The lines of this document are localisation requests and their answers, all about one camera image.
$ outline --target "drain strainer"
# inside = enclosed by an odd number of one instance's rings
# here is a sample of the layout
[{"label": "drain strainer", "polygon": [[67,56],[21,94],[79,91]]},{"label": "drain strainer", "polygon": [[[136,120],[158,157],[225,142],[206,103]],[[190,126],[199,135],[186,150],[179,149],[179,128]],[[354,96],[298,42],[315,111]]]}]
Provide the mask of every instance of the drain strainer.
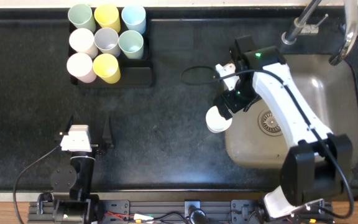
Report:
[{"label": "drain strainer", "polygon": [[270,110],[263,110],[260,112],[258,123],[260,129],[270,136],[278,136],[282,134],[281,128],[277,124],[277,121]]}]

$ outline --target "chrome faucet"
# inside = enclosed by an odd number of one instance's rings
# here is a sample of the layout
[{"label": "chrome faucet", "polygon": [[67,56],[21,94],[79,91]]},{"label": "chrome faucet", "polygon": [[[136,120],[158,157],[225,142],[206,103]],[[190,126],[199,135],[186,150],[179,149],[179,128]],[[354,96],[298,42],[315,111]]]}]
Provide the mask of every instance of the chrome faucet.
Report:
[{"label": "chrome faucet", "polygon": [[[302,12],[301,16],[293,21],[292,26],[288,32],[284,32],[282,40],[284,44],[294,44],[298,35],[306,27],[306,22],[310,15],[320,4],[321,0],[312,0],[306,9]],[[331,65],[337,65],[344,60],[349,52],[352,50],[356,37],[358,35],[358,12],[357,0],[344,0],[345,15],[346,15],[346,32],[344,42],[341,48],[329,58]]]}]

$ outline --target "countertop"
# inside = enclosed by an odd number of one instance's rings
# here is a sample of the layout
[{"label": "countertop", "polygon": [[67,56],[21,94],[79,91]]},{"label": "countertop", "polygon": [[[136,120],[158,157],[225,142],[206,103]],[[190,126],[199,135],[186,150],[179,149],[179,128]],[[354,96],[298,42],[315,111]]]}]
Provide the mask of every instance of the countertop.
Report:
[{"label": "countertop", "polygon": [[[237,166],[225,150],[224,133],[206,127],[205,114],[223,85],[186,86],[180,72],[228,62],[229,45],[246,34],[259,47],[276,45],[283,54],[333,53],[343,40],[337,27],[344,16],[340,9],[319,9],[312,20],[326,11],[330,17],[317,36],[284,46],[281,34],[300,9],[148,9],[155,85],[80,90],[65,66],[66,9],[0,10],[0,192],[12,190],[19,172],[55,147],[53,136],[71,114],[91,132],[101,132],[107,116],[112,120],[117,147],[96,157],[95,192],[274,189],[279,170]],[[358,92],[358,42],[347,61]],[[51,190],[50,174],[69,157],[54,152],[22,177],[19,190]],[[358,166],[351,185],[358,190]]]}]

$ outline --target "yellow cup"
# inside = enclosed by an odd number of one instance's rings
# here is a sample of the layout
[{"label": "yellow cup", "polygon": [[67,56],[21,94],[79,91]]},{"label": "yellow cup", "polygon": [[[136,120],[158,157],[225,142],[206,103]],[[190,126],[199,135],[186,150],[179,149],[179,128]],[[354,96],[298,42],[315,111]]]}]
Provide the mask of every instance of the yellow cup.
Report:
[{"label": "yellow cup", "polygon": [[112,28],[116,32],[121,30],[119,22],[119,13],[115,5],[104,4],[94,11],[94,18],[102,28]]},{"label": "yellow cup", "polygon": [[117,59],[111,54],[101,54],[93,61],[93,71],[106,83],[116,83],[121,78]]}]

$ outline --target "sink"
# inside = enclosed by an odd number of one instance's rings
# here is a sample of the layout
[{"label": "sink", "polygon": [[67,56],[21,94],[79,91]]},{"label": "sink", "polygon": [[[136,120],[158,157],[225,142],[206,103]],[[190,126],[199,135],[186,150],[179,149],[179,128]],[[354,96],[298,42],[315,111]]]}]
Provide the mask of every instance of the sink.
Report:
[{"label": "sink", "polygon": [[[296,86],[318,118],[335,135],[352,141],[352,167],[358,163],[358,103],[352,68],[332,66],[329,55],[285,55]],[[281,168],[288,153],[280,127],[263,100],[237,112],[226,130],[226,150],[238,165]]]}]

